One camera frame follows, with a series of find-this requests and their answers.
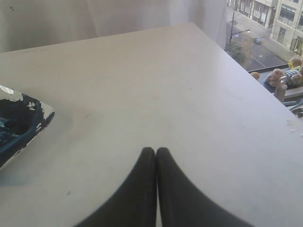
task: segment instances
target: white table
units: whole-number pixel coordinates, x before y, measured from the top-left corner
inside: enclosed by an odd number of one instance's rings
[[[56,110],[0,172],[1,226],[73,226],[146,146],[247,222],[302,226],[295,117],[194,24],[2,53],[0,74]]]

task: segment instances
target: tree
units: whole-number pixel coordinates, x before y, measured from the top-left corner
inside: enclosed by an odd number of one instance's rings
[[[226,44],[225,51],[241,66],[246,63],[246,53],[243,46],[237,40],[232,40],[230,43]]]

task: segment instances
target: white curtain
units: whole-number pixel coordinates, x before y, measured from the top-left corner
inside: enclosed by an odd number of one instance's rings
[[[0,52],[194,22],[222,48],[226,0],[0,0]]]

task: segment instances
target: sidewalk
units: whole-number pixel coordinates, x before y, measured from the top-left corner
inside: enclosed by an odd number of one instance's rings
[[[227,22],[231,22],[232,14],[232,7],[227,7]],[[237,24],[234,25],[234,27],[241,31],[250,29],[250,33],[248,35],[251,38],[262,38],[262,45],[284,61],[288,62],[293,56],[295,56],[294,52],[288,51],[288,49],[282,44],[269,38],[271,28],[265,28],[258,22],[250,19],[243,14],[240,14],[237,11],[235,12],[234,20],[237,21]]]

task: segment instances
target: blue and white ashtray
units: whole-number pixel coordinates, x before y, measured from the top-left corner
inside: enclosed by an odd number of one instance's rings
[[[0,170],[54,117],[47,104],[0,85]]]

